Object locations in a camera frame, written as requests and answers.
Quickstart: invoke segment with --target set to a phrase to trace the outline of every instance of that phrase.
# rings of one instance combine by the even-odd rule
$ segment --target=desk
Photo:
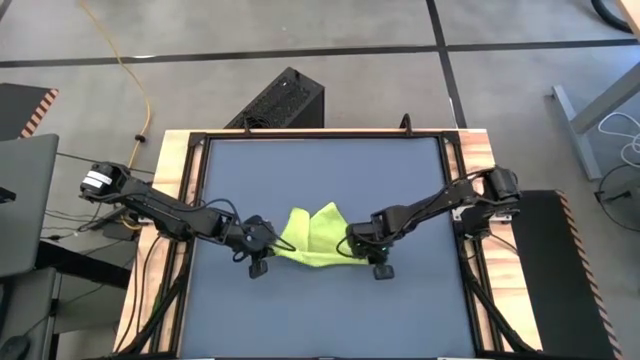
[[[317,129],[317,130],[294,130],[294,129],[259,129],[253,130],[255,132],[335,132],[338,130],[332,129]],[[354,129],[343,130],[350,132],[402,132],[400,129]],[[160,157],[156,168],[156,174],[154,178],[154,188],[165,192],[171,196],[178,197],[180,193],[180,187],[182,183],[183,172],[185,172],[185,166],[189,166],[192,169],[189,173],[189,179],[187,179],[186,186],[186,201],[190,202],[193,199],[195,193],[195,182],[197,180],[198,171],[200,169],[200,160],[202,155],[201,147],[193,148],[192,163],[186,164],[187,151],[189,149],[189,139],[191,133],[217,133],[217,134],[233,134],[241,133],[242,130],[170,130],[165,133],[165,137],[160,151]],[[494,165],[493,155],[491,153],[491,146],[489,144],[489,138],[485,130],[460,130],[458,131],[460,144],[462,148],[464,163],[468,172],[491,167]],[[453,151],[447,151],[447,156],[452,168],[453,176],[456,176],[456,161]],[[515,245],[511,227],[509,225],[493,225],[493,232]],[[142,291],[145,292],[144,301],[141,307],[141,325],[144,325],[146,319],[148,319],[156,294],[159,291],[159,286],[162,281],[164,269],[168,257],[169,242],[161,240],[155,247],[152,254],[149,254],[151,244],[156,238],[157,232],[153,227],[146,227],[142,230],[142,234],[139,242],[139,252],[136,262],[137,270],[135,273],[138,277],[138,284],[142,283],[142,264],[144,259],[149,255],[149,261],[146,269],[145,288]],[[529,301],[527,288],[522,273],[522,268],[518,257],[511,253],[509,250],[500,246],[496,242],[484,241],[482,243],[483,251],[486,257],[487,270],[489,280],[491,283],[491,290],[494,297],[494,301],[503,315],[513,326],[513,328],[521,335],[521,337],[534,348],[541,348],[540,338],[538,336],[538,330],[534,320],[533,310]],[[180,257],[176,258],[174,263],[174,274],[177,273],[177,269],[180,266]],[[130,281],[125,304],[122,312],[120,325],[118,328],[118,335],[116,338],[116,345],[120,342],[125,335],[126,327],[129,323],[129,319],[132,316],[138,316],[138,306],[133,307],[134,303],[134,281]],[[159,339],[159,351],[167,351],[169,349],[171,328],[173,322],[170,321],[175,316],[175,306],[169,308],[165,321],[163,323],[162,331]],[[484,312],[484,309],[476,301],[476,307],[478,309],[480,332],[482,334],[483,345],[485,349],[494,349],[495,345],[492,343],[490,335],[490,326]],[[126,334],[124,344],[128,344],[134,337],[134,331],[130,331]]]
[[[640,39],[640,3],[637,0],[618,0],[617,3],[634,34]],[[634,65],[579,113],[571,105],[562,86],[556,85],[552,88],[552,96],[561,116],[560,121],[569,132],[571,144],[589,180],[601,178],[602,172],[587,139],[587,131],[639,91],[640,63]]]

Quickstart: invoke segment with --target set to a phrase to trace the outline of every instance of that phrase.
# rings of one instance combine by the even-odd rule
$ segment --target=desk leg
[[[131,271],[108,262],[69,251],[44,241],[38,247],[36,269],[53,267],[63,274],[126,289]]]
[[[562,115],[560,121],[566,125],[569,131],[573,148],[589,180],[601,178],[602,173],[587,139],[587,131],[638,92],[640,92],[640,63],[631,68],[578,114],[573,109],[562,86],[553,87],[553,97],[558,104],[559,113]]]

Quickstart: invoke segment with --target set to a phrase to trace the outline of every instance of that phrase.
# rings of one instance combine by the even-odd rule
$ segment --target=green cloth
[[[313,267],[367,265],[366,259],[352,259],[336,252],[336,245],[345,237],[347,225],[335,203],[329,203],[312,217],[304,209],[293,208],[280,237],[293,245],[296,251],[273,250],[278,256]],[[340,251],[351,255],[346,241],[340,245]]]

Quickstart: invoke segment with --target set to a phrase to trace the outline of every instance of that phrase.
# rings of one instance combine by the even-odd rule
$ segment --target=hazard stripe tape
[[[567,224],[569,225],[569,229],[571,230],[571,234],[573,235],[573,242],[574,244],[576,244],[578,255],[582,260],[584,273],[587,277],[587,280],[589,281],[591,292],[593,293],[593,299],[595,300],[596,306],[598,307],[598,312],[600,313],[602,325],[604,326],[604,329],[608,334],[609,343],[611,344],[611,349],[613,350],[613,355],[616,360],[624,360],[622,350],[620,349],[620,344],[618,343],[618,338],[616,337],[613,326],[611,325],[611,320],[609,320],[609,315],[607,314],[607,309],[605,308],[604,301],[602,300],[602,295],[600,295],[600,289],[598,288],[598,284],[596,283],[595,276],[593,276],[593,271],[591,271],[591,265],[589,265],[587,252],[584,249],[582,239],[578,235],[578,229],[576,227],[573,215],[571,214],[571,209],[569,208],[569,200],[563,192],[556,191],[556,193],[560,198],[562,209],[564,210],[564,214],[567,217]]]
[[[40,122],[42,122],[42,119],[46,115],[47,111],[49,110],[57,96],[58,90],[56,89],[51,89],[44,95],[44,97],[40,101],[40,104],[38,104],[38,107],[36,107],[36,109],[33,111],[33,115],[31,115],[31,118],[25,124],[24,129],[22,129],[22,131],[20,132],[20,136],[18,137],[19,139],[33,136],[33,134],[36,132],[36,129],[38,128],[38,125],[40,125]]]

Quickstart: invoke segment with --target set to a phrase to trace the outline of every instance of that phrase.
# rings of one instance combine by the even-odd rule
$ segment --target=concrete floor
[[[436,43],[422,0],[88,3],[128,56]],[[436,4],[447,44],[632,38],[603,25],[588,0],[436,0]],[[0,62],[109,56],[110,49],[76,0],[13,0],[0,21]],[[568,194],[622,348],[627,358],[640,359],[636,340],[640,235],[616,227],[604,216],[593,197],[594,184],[585,180],[547,97],[551,86],[562,84],[576,108],[584,107],[640,60],[640,47],[449,56],[468,126],[489,130],[496,160],[514,169],[525,189],[561,189]],[[167,129],[223,127],[287,66],[327,87],[327,127],[396,127],[405,112],[412,115],[415,126],[455,126],[436,52],[137,64],[132,69],[149,93],[154,117],[149,142],[136,166],[155,168]],[[1,68],[0,81],[60,90],[36,132],[59,134],[60,151],[128,160],[133,135],[144,121],[144,104],[118,66]],[[622,110],[640,118],[640,98]],[[621,144],[592,136],[607,146],[598,149],[603,168],[617,165],[619,160],[611,154]],[[93,213],[92,205],[77,198],[88,165],[58,158],[50,209]],[[69,224],[49,218],[46,225]],[[63,243],[85,250],[109,240],[83,234]],[[116,246],[97,257],[124,263],[135,251],[131,245]],[[63,299],[68,299],[92,285],[65,279],[64,286]],[[63,335],[59,358],[108,353],[123,297],[122,291],[104,289],[65,314],[59,326],[66,330],[94,327]]]

